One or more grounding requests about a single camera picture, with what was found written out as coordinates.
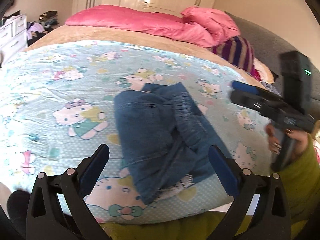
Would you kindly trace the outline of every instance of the striped pillow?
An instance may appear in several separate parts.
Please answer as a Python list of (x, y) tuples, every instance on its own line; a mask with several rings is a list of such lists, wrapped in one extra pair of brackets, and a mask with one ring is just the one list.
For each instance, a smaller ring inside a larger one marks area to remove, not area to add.
[(259, 80), (259, 73), (253, 65), (254, 49), (247, 39), (241, 36), (233, 37), (219, 46), (212, 47), (212, 52)]

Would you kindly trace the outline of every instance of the device handle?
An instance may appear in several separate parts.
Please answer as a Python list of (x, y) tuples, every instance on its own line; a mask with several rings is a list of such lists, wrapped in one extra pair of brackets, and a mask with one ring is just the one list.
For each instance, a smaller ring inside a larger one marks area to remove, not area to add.
[(276, 158), (275, 162), (271, 164), (271, 169), (273, 171), (279, 172), (288, 165), (295, 143), (296, 143), (296, 139), (292, 139), (286, 134), (284, 134), (284, 137), (281, 143), (280, 153)]

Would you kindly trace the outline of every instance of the tan blanket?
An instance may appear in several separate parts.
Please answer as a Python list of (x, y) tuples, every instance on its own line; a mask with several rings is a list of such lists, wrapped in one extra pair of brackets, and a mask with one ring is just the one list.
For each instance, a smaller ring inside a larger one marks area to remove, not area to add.
[(209, 52), (205, 48), (201, 48), (194, 44), (173, 41), (168, 38), (153, 36), (150, 34), (118, 30), (105, 27), (85, 27), (85, 26), (68, 26), (63, 25), (56, 30), (48, 33), (39, 41), (32, 44), (26, 49), (37, 49), (46, 45), (62, 44), (66, 42), (82, 41), (82, 40), (100, 40), (100, 41), (118, 41), (138, 46), (152, 47), (172, 51), (175, 53), (186, 54), (198, 58), (210, 60), (219, 65), (228, 66), (236, 70), (250, 85), (264, 88), (260, 82), (251, 77), (247, 72), (231, 65), (223, 58)]

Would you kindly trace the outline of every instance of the silver screw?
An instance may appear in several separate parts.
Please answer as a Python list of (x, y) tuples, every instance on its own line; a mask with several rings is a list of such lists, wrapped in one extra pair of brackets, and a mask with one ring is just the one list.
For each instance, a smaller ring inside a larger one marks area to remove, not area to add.
[(74, 168), (70, 168), (70, 169), (67, 170), (67, 174), (68, 175), (72, 175), (74, 173), (75, 173), (75, 169)]
[(44, 172), (40, 172), (39, 174), (38, 174), (38, 179), (42, 179), (44, 177)]
[(243, 169), (242, 170), (242, 173), (244, 174), (244, 175), (250, 175), (251, 174), (251, 171), (249, 170), (249, 169)]
[(273, 174), (272, 174), (272, 177), (274, 177), (275, 179), (279, 179), (279, 178), (280, 178), (280, 176), (279, 176), (278, 173), (273, 173)]

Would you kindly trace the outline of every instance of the fingernail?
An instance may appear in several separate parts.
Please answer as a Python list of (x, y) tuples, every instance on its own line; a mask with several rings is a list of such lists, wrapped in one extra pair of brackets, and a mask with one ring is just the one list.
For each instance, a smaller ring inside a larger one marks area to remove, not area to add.
[(277, 147), (278, 149), (281, 149), (281, 148), (282, 148), (281, 145), (278, 144), (278, 143), (274, 143), (273, 146), (274, 146), (274, 147)]

